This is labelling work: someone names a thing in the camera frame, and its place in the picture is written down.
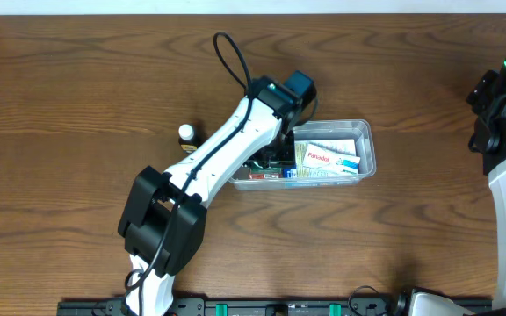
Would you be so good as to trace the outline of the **red Panadol ActiFast box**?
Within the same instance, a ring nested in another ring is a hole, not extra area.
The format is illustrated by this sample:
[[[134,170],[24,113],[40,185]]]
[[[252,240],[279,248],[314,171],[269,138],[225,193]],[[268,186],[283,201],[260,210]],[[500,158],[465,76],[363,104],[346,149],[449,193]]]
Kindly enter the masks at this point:
[[[252,180],[279,179],[281,177],[280,173],[249,173],[249,179]]]

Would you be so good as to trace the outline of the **white Panadol box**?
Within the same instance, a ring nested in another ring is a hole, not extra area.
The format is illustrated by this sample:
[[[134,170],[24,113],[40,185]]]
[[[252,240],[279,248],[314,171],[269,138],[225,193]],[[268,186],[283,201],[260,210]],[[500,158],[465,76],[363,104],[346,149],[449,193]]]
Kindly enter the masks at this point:
[[[303,177],[347,176],[359,174],[360,158],[309,146],[297,153],[297,168]]]

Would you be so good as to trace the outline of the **blue patch box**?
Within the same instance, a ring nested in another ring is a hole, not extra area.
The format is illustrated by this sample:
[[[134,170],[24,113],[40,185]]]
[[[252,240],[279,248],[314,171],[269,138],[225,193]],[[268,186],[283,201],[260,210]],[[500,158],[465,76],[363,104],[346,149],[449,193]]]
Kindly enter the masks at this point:
[[[358,176],[361,158],[355,140],[298,140],[294,142],[295,164],[282,169],[288,179]]]

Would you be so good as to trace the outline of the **dark syrup bottle white cap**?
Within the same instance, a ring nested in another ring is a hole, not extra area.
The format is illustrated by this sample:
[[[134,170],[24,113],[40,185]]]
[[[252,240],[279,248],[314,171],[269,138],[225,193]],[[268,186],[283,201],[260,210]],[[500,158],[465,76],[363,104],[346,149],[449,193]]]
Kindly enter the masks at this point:
[[[195,152],[200,144],[201,140],[197,134],[195,128],[188,124],[183,124],[178,128],[178,143],[182,150],[187,154]]]

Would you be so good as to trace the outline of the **green Zam-Buk box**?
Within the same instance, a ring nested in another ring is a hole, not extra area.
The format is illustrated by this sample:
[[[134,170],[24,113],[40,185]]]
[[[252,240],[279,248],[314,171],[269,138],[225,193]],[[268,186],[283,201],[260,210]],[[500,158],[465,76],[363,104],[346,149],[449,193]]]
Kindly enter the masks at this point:
[[[282,172],[282,168],[280,167],[263,165],[258,161],[250,162],[249,168],[250,172],[255,174],[280,174]]]

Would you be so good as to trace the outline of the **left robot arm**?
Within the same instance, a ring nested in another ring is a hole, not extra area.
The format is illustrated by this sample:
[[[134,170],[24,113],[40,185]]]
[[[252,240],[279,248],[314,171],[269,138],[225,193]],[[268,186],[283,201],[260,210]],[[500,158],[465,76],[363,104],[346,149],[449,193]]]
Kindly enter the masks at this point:
[[[137,175],[118,226],[133,266],[128,314],[169,310],[175,275],[198,251],[215,195],[251,156],[291,132],[316,94],[314,80],[300,71],[284,83],[259,77],[196,151],[163,172],[147,166]]]

